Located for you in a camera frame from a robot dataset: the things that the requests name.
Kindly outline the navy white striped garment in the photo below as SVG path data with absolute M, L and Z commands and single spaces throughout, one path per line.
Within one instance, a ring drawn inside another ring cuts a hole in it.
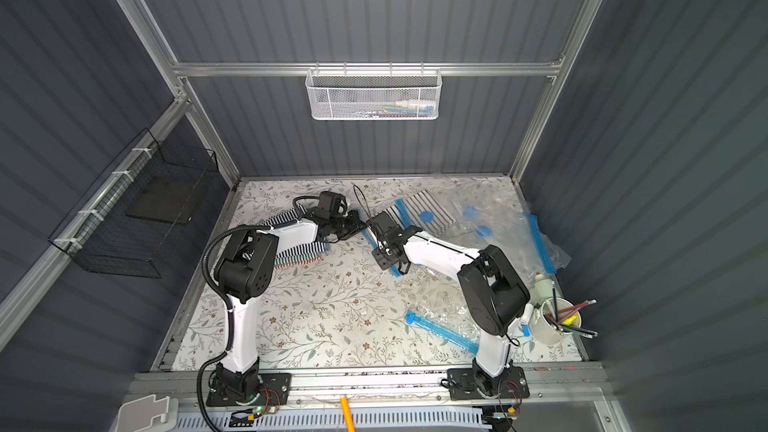
M 330 251 L 329 244 L 316 239 L 317 225 L 305 218 L 306 213 L 307 209 L 299 205 L 260 222 L 274 228 L 279 238 L 275 269 L 314 262 Z

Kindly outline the black white striped garment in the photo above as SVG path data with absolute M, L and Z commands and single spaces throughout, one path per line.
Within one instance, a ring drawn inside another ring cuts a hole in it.
M 456 223 L 456 218 L 427 190 L 396 199 L 386 212 L 403 229 L 418 226 L 434 237 L 443 235 Z

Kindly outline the vacuum bag with black striped garment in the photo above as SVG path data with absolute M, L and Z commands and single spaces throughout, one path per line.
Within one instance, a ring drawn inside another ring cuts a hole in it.
M 416 265 L 456 281 L 460 269 L 479 251 L 441 238 L 455 224 L 456 219 L 426 190 L 397 199 L 367 220 L 374 260 L 397 276 Z

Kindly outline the clear blue-zip vacuum bag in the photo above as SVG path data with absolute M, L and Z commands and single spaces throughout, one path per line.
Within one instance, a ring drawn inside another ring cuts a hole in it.
M 465 305 L 449 302 L 413 304 L 405 312 L 404 319 L 408 325 L 421 328 L 471 355 L 479 351 L 479 327 Z

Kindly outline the vacuum bag with navy striped garment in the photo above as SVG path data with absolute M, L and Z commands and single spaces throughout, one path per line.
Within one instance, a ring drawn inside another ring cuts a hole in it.
M 524 281 L 554 275 L 571 256 L 554 244 L 506 178 L 461 178 L 438 193 L 439 203 L 456 219 L 443 238 L 467 247 L 499 247 Z

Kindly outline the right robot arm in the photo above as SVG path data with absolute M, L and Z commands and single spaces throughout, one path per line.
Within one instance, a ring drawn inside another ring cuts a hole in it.
M 418 265 L 459 284 L 469 315 L 481 331 L 473 361 L 476 376 L 504 377 L 509 367 L 510 327 L 530 301 L 528 287 L 504 252 L 495 245 L 483 249 L 456 245 L 415 225 L 403 228 L 386 212 L 369 219 L 367 225 L 377 243 L 373 256 L 382 269 L 396 265 L 406 273 Z

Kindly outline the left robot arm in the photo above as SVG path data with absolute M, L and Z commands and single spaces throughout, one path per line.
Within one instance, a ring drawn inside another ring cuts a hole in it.
M 280 254 L 344 241 L 364 228 L 344 195 L 323 191 L 295 198 L 293 208 L 276 219 L 239 225 L 211 239 L 201 272 L 226 310 L 226 343 L 214 359 L 217 367 L 240 375 L 257 368 L 255 326 L 261 296 L 270 286 Z

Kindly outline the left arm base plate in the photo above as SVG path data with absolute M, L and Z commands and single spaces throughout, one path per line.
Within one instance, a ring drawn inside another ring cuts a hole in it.
M 204 386 L 208 407 L 279 407 L 287 403 L 293 376 L 289 373 L 214 371 Z

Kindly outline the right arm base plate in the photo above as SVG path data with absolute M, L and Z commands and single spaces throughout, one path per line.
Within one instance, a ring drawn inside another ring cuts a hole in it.
M 528 381 L 521 367 L 505 368 L 492 378 L 479 367 L 452 368 L 440 385 L 454 401 L 503 399 L 522 401 L 530 397 Z

